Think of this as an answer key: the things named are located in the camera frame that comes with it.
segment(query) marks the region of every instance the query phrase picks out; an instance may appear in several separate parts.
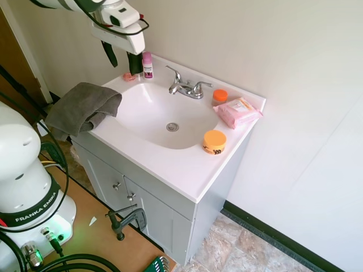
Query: wooden table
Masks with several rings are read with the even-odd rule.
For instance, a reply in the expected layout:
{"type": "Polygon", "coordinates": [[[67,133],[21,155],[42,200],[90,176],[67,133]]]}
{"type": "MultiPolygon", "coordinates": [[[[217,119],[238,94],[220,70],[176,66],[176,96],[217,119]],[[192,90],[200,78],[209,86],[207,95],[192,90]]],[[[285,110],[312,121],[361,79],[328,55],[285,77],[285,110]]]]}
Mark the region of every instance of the wooden table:
{"type": "MultiPolygon", "coordinates": [[[[47,170],[64,190],[66,176],[63,171],[57,167],[49,167],[47,170]]],[[[118,241],[111,229],[111,222],[104,216],[108,212],[107,207],[72,179],[69,180],[67,195],[74,200],[77,214],[73,223],[73,236],[62,246],[64,255],[94,254],[109,260],[121,272],[143,272],[156,257],[166,256],[130,226],[126,226],[123,230],[125,239],[118,241]],[[89,226],[93,217],[96,217],[97,220],[89,226]]],[[[59,255],[52,252],[45,258],[45,263],[57,258],[59,255]]],[[[172,271],[175,262],[170,257],[168,259],[170,260],[170,271],[172,271]]]]}

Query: pink lotion bottle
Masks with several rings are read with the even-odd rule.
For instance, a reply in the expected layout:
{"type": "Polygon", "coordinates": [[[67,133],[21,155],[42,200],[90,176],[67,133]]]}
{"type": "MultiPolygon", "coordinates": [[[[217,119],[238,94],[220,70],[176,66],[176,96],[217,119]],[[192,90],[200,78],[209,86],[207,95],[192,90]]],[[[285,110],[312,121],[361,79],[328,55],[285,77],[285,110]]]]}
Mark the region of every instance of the pink lotion bottle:
{"type": "Polygon", "coordinates": [[[142,54],[143,77],[150,79],[154,77],[153,71],[153,58],[150,52],[143,52],[142,54]]]}

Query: pink wet wipes package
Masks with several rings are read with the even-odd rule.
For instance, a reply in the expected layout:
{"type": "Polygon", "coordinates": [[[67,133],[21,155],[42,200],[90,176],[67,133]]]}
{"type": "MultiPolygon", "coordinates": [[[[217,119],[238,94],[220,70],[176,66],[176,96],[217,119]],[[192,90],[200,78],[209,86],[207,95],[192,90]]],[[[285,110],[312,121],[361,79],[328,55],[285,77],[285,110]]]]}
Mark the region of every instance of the pink wet wipes package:
{"type": "Polygon", "coordinates": [[[262,113],[255,109],[244,98],[240,97],[231,102],[213,107],[218,116],[232,129],[247,122],[261,118],[262,113]]]}

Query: countertop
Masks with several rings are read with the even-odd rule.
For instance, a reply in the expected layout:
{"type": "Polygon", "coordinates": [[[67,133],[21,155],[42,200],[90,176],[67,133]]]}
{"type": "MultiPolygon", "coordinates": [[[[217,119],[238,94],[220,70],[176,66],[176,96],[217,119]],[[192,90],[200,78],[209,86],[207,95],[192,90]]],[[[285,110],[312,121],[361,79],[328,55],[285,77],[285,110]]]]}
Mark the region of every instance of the countertop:
{"type": "MultiPolygon", "coordinates": [[[[204,97],[200,100],[194,100],[194,103],[212,108],[213,90],[223,88],[229,93],[229,100],[244,97],[256,109],[262,111],[264,108],[265,98],[263,97],[157,56],[153,56],[155,77],[152,80],[141,79],[139,82],[125,82],[120,76],[104,86],[123,93],[137,84],[152,82],[165,87],[165,92],[168,92],[175,74],[165,68],[166,65],[177,69],[184,80],[213,83],[213,88],[206,88],[204,97]]],[[[177,93],[175,98],[177,99],[178,96],[182,96],[182,94],[177,93]]],[[[233,130],[220,120],[215,129],[222,131],[227,136],[227,142],[224,152],[219,155],[207,154],[202,149],[202,143],[179,150],[159,146],[138,137],[110,116],[106,117],[97,128],[90,131],[90,134],[183,196],[194,203],[198,203],[257,121],[233,130]]]]}

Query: orange lid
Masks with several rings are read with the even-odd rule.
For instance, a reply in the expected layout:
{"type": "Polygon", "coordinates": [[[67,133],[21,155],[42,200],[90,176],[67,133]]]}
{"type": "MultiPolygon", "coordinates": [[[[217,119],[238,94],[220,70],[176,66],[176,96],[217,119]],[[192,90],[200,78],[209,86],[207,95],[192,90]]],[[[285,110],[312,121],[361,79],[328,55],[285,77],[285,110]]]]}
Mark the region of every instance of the orange lid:
{"type": "Polygon", "coordinates": [[[217,89],[213,93],[213,99],[217,101],[226,101],[228,98],[228,93],[225,90],[217,89]]]}
{"type": "Polygon", "coordinates": [[[204,145],[211,149],[223,149],[227,138],[219,130],[209,130],[204,134],[204,145]]]}

